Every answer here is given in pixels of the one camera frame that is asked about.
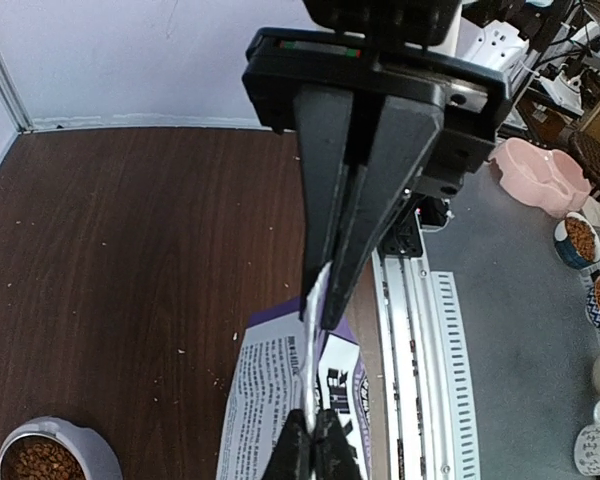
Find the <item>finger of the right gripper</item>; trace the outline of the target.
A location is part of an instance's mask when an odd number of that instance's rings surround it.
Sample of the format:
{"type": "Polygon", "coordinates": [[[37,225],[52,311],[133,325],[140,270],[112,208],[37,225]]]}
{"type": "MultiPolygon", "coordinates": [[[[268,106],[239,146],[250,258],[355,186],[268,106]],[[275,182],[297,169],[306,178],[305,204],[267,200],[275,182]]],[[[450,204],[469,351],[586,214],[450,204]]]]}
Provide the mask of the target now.
{"type": "Polygon", "coordinates": [[[321,326],[334,329],[344,313],[365,262],[410,179],[431,153],[442,130],[442,108],[387,96],[367,161],[356,173],[352,196],[331,264],[321,326]]]}

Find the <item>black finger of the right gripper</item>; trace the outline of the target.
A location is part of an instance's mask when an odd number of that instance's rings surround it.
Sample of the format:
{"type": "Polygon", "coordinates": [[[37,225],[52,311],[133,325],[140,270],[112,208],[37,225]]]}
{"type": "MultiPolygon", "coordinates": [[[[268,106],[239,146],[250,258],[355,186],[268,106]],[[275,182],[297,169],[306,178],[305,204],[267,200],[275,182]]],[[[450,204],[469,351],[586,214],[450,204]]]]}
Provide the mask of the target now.
{"type": "Polygon", "coordinates": [[[319,85],[301,87],[293,100],[305,208],[304,295],[337,256],[353,106],[352,92],[319,85]]]}

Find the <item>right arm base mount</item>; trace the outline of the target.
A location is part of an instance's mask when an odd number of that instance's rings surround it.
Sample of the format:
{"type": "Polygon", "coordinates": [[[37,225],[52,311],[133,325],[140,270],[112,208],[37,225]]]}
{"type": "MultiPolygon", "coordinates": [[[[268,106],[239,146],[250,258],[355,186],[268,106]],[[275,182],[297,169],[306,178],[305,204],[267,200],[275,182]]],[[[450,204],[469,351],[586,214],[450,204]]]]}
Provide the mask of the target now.
{"type": "Polygon", "coordinates": [[[380,257],[422,257],[424,247],[421,234],[444,229],[452,218],[448,199],[416,195],[406,201],[381,240],[378,246],[380,257]]]}

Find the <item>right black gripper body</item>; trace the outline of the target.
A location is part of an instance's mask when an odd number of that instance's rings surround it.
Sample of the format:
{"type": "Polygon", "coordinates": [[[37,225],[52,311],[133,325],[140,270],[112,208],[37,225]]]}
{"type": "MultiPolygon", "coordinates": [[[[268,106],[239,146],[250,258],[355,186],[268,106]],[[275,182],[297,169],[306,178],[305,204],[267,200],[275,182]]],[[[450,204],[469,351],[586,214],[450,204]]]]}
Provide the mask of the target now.
{"type": "Polygon", "coordinates": [[[374,51],[361,37],[324,31],[259,29],[246,50],[242,82],[260,124],[293,130],[293,99],[309,84],[426,102],[442,100],[444,128],[411,189],[453,197],[495,146],[511,109],[506,76],[419,47],[374,51]]]}

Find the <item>purple puppy food bag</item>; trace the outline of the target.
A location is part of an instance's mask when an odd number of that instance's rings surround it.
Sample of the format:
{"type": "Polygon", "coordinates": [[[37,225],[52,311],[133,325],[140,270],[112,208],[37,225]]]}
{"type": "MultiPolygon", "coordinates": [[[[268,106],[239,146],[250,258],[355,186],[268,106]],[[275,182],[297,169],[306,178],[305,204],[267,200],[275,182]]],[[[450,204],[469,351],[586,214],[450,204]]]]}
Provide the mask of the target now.
{"type": "Polygon", "coordinates": [[[334,411],[358,478],[371,475],[369,384],[346,319],[320,325],[331,267],[306,299],[255,314],[248,322],[227,400],[216,476],[260,479],[285,420],[295,409],[334,411]]]}

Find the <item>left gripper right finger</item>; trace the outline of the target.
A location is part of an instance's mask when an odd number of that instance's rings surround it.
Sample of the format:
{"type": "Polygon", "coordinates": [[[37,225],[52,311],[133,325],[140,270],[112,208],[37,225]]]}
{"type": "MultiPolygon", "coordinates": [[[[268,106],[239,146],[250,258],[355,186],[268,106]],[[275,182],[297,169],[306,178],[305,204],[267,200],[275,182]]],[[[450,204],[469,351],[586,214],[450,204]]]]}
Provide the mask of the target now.
{"type": "Polygon", "coordinates": [[[333,410],[320,410],[313,438],[313,467],[318,480],[361,480],[344,429],[333,410]]]}

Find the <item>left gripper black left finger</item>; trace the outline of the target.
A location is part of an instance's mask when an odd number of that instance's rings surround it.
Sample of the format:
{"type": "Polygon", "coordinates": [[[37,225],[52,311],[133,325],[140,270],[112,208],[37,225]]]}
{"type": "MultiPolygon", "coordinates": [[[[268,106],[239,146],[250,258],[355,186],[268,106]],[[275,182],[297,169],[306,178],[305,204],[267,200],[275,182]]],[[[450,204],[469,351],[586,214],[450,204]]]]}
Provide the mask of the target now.
{"type": "Polygon", "coordinates": [[[289,412],[262,480],[307,480],[311,474],[312,439],[304,412],[289,412]]]}

